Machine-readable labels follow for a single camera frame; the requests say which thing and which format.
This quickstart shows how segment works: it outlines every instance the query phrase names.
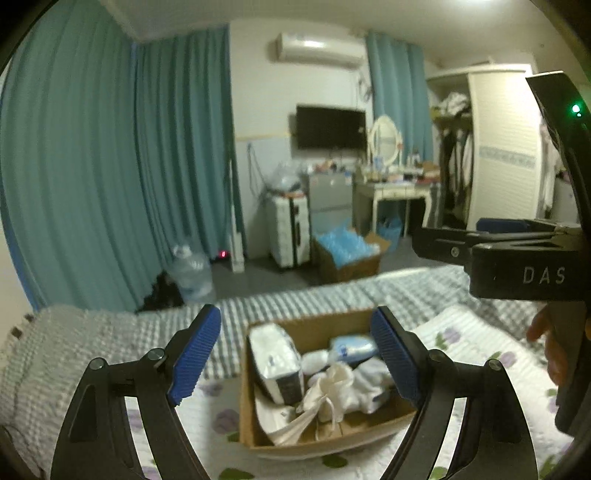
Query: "blue gripper pad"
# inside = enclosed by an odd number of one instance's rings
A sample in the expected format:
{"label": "blue gripper pad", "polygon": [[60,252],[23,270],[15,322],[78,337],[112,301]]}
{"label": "blue gripper pad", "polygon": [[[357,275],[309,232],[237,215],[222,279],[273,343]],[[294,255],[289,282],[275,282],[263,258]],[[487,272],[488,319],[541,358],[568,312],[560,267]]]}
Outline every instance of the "blue gripper pad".
{"label": "blue gripper pad", "polygon": [[193,323],[186,330],[177,332],[168,343],[171,355],[178,349],[176,338],[183,340],[184,348],[177,353],[178,358],[172,368],[172,384],[168,391],[168,399],[173,406],[193,394],[197,380],[203,371],[205,362],[212,352],[222,328],[222,315],[217,307],[205,305]]}
{"label": "blue gripper pad", "polygon": [[371,317],[371,335],[398,393],[420,408],[424,400],[421,374],[427,364],[427,349],[415,334],[406,332],[387,307],[377,308]]}

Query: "suitcase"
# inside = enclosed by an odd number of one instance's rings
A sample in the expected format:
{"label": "suitcase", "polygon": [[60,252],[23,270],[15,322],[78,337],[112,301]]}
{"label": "suitcase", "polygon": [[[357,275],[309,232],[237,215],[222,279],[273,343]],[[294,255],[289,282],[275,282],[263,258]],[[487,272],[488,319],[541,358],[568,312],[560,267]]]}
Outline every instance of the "suitcase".
{"label": "suitcase", "polygon": [[267,197],[267,227],[271,255],[280,268],[298,267],[310,261],[308,199]]}

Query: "table leg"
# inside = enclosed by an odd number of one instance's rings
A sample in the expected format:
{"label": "table leg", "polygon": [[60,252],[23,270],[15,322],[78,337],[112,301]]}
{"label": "table leg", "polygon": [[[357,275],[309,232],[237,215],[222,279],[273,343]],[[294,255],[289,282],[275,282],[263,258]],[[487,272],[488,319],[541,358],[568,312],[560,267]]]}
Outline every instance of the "table leg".
{"label": "table leg", "polygon": [[378,230],[378,202],[379,200],[374,197],[374,203],[371,213],[371,231],[377,233]]}
{"label": "table leg", "polygon": [[404,208],[404,238],[408,236],[408,223],[410,221],[410,200],[407,199]]}
{"label": "table leg", "polygon": [[423,227],[427,227],[429,219],[431,218],[431,191],[424,196],[425,198],[425,215],[423,216]]}

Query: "curtain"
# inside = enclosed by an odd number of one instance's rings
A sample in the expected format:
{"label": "curtain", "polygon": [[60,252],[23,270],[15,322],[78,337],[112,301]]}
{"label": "curtain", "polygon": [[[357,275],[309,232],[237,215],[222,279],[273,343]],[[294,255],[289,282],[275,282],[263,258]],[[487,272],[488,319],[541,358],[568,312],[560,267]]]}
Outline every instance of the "curtain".
{"label": "curtain", "polygon": [[235,161],[228,27],[138,46],[135,101],[139,170],[161,261],[182,241],[216,258],[228,247]]}
{"label": "curtain", "polygon": [[404,161],[415,148],[422,160],[436,160],[423,49],[375,32],[366,42],[375,118],[388,115],[396,124],[404,140]]}
{"label": "curtain", "polygon": [[0,207],[36,306],[134,310],[163,267],[135,152],[131,53],[98,2],[60,0],[11,63]]}

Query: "white bedsheet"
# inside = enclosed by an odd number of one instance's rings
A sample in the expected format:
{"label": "white bedsheet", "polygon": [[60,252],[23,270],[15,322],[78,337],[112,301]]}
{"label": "white bedsheet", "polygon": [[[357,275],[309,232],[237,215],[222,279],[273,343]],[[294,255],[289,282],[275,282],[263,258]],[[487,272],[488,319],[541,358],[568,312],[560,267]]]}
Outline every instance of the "white bedsheet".
{"label": "white bedsheet", "polygon": [[[535,355],[504,332],[490,326],[465,306],[446,309],[415,333],[428,349],[444,350],[455,361],[482,365],[498,358],[521,401],[532,435],[538,470],[546,473],[570,444],[554,426],[554,385]],[[279,462],[251,454],[237,443],[239,380],[200,381],[192,397],[177,408],[178,416],[212,479],[245,480],[375,480],[381,477],[405,432],[360,449],[325,458]],[[446,440],[432,478],[448,467],[459,435],[463,401],[456,401]],[[139,459],[146,477],[160,478],[141,427],[137,401],[128,411]]]}

